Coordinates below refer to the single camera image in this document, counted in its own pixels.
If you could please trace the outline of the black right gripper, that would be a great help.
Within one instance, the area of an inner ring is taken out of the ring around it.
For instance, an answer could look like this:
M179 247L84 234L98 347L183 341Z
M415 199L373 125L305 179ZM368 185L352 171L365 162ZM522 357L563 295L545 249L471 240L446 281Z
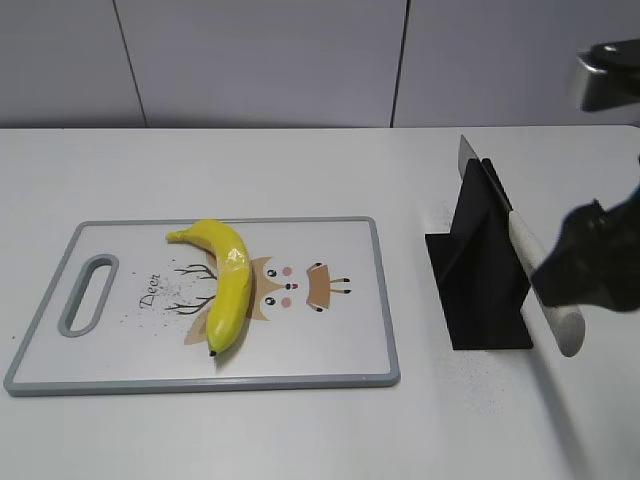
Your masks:
M552 252L532 276L546 306L639 308L639 186L604 209L598 201L572 210Z

